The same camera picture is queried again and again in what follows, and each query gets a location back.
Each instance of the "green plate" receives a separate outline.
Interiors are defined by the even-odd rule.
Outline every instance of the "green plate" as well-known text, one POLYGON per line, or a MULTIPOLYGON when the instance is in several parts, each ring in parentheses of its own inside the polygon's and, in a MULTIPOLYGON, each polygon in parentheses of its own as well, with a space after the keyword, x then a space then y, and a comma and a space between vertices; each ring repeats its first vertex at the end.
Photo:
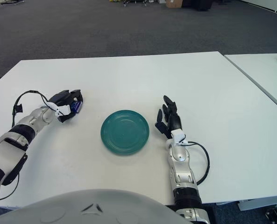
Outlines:
POLYGON ((103 122, 101 138, 113 153, 130 155, 138 152, 149 137, 146 119, 134 111, 117 111, 103 122))

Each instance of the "black cable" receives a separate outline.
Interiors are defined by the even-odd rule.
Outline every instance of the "black cable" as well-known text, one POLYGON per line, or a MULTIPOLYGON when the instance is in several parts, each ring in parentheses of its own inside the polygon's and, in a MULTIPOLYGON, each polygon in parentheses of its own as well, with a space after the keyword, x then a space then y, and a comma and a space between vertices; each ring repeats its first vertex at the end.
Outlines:
POLYGON ((15 189, 14 189, 8 196, 5 196, 5 197, 3 197, 3 198, 0 198, 0 201, 3 200, 3 199, 6 199, 6 198, 8 198, 8 197, 10 197, 10 196, 15 192, 15 190, 17 189, 18 184, 19 184, 19 179, 20 179, 20 173, 18 173, 18 180, 17 180, 15 189))
POLYGON ((204 152, 205 152, 205 154, 206 154, 206 158, 207 158, 207 169, 206 169, 206 172, 205 172, 205 174, 203 175, 203 177, 199 180, 199 181, 197 181, 197 185, 200 185, 206 178, 207 178, 207 176, 208 176, 208 173, 209 173, 209 169, 210 169, 210 158, 209 158, 209 154, 208 154, 208 152, 207 152, 207 150, 205 149, 205 147, 203 147, 201 144, 199 144, 199 143, 197 143, 197 142, 194 142, 194 141, 189 141, 188 143, 192 143, 191 145, 187 145, 187 146, 194 146, 194 145, 198 145, 198 146, 200 146, 203 150, 204 150, 204 152))
POLYGON ((15 102, 15 104, 14 104, 14 106, 13 106, 13 112, 12 112, 12 116, 13 116, 12 127, 15 126, 15 116, 16 116, 16 114, 17 114, 16 106, 18 105, 19 100, 21 99, 21 97, 22 97, 23 95, 25 95, 26 93, 36 93, 36 94, 39 94, 39 95, 41 96, 41 98, 42 98, 44 104, 45 104, 49 109, 53 110, 51 107, 49 107, 49 106, 47 105, 46 102, 47 102, 48 100, 47 100, 47 98, 46 98, 43 94, 41 94, 39 91, 36 91, 36 90, 28 90, 28 91, 22 93, 22 94, 16 99, 16 102, 15 102))
MULTIPOLYGON (((19 100, 21 99, 21 97, 22 97, 23 95, 25 95, 26 93, 37 93, 37 94, 39 94, 39 95, 41 96, 42 101, 44 102, 44 104, 45 104, 49 109, 55 111, 54 109, 52 109, 51 107, 49 107, 49 106, 47 105, 47 103, 45 102, 45 100, 46 100, 46 101, 48 101, 48 100, 47 100, 47 98, 46 98, 43 94, 41 94, 39 91, 36 91, 36 90, 28 90, 28 91, 22 93, 22 94, 16 99, 16 102, 15 102, 15 104, 14 104, 14 106, 13 106, 13 112, 12 112, 12 116, 13 116, 12 127, 15 126, 15 116, 16 116, 16 113, 17 113, 15 107, 18 105, 19 100)), ((8 198, 8 197, 10 197, 10 196, 16 191, 16 189, 17 189, 17 187, 18 187, 18 184, 19 184, 19 179, 20 179, 20 173, 18 173, 18 180, 17 180, 15 189, 14 189, 8 196, 3 197, 3 198, 0 198, 0 201, 3 200, 3 199, 6 199, 6 198, 8 198)))

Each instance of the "robot forearm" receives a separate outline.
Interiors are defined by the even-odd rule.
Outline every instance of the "robot forearm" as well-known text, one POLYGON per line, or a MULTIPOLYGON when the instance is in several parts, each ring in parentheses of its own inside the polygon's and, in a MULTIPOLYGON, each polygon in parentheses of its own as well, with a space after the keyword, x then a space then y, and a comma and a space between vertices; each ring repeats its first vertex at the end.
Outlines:
MULTIPOLYGON (((38 91, 28 92, 43 96, 38 91)), ((35 109, 0 137, 0 186, 8 185, 16 178, 27 159, 26 150, 36 135, 55 117, 61 122, 74 117, 80 111, 82 102, 80 90, 62 91, 48 102, 44 101, 46 106, 35 109)))
POLYGON ((29 144, 54 117, 48 107, 35 109, 0 137, 0 186, 8 185, 16 178, 27 159, 29 144))

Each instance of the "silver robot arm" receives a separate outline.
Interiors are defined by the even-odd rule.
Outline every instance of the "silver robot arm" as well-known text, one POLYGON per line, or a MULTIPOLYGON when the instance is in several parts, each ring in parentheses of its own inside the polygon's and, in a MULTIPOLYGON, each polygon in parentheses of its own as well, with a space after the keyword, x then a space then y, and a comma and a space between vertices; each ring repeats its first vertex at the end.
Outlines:
POLYGON ((207 212, 202 209, 197 181, 190 168, 188 141, 182 129, 171 131, 172 139, 166 141, 168 163, 170 165, 170 182, 179 209, 176 212, 191 222, 210 224, 207 212))
MULTIPOLYGON (((168 138, 166 149, 168 150, 168 163, 170 166, 170 182, 175 201, 175 212, 187 221, 204 222, 210 224, 207 212, 202 209, 202 201, 199 196, 198 183, 190 168, 189 146, 186 135, 182 130, 181 119, 177 114, 177 106, 167 96, 163 97, 166 105, 162 109, 167 125, 162 122, 163 114, 159 110, 155 127, 168 138)), ((200 182, 202 182, 209 171, 210 161, 208 159, 207 171, 200 182)))
POLYGON ((37 134, 55 117, 64 122, 75 116, 82 102, 80 90, 62 91, 0 137, 0 187, 17 177, 27 159, 26 150, 37 134))
POLYGON ((27 159, 28 145, 54 117, 48 107, 35 109, 0 137, 0 187, 16 178, 27 159))

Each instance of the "white table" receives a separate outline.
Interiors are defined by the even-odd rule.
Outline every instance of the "white table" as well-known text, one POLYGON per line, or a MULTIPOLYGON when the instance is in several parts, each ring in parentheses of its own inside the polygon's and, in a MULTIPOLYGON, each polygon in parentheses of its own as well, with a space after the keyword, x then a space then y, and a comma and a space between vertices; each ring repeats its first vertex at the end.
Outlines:
MULTIPOLYGON (((203 144, 211 159, 199 186, 204 203, 277 195, 277 105, 218 52, 21 61, 0 80, 0 136, 11 126, 16 98, 26 90, 48 97, 81 89, 81 113, 56 120, 27 150, 20 184, 0 206, 24 206, 80 189, 124 189, 172 204, 166 138, 154 123, 166 94, 178 105, 189 140, 203 144), (147 120, 150 136, 132 156, 116 156, 100 138, 105 118, 121 109, 147 120)), ((27 115, 39 96, 21 99, 27 115)), ((201 149, 191 148, 199 179, 206 168, 201 149)), ((2 187, 0 197, 14 184, 2 187)))
POLYGON ((225 55, 277 104, 277 54, 225 55))

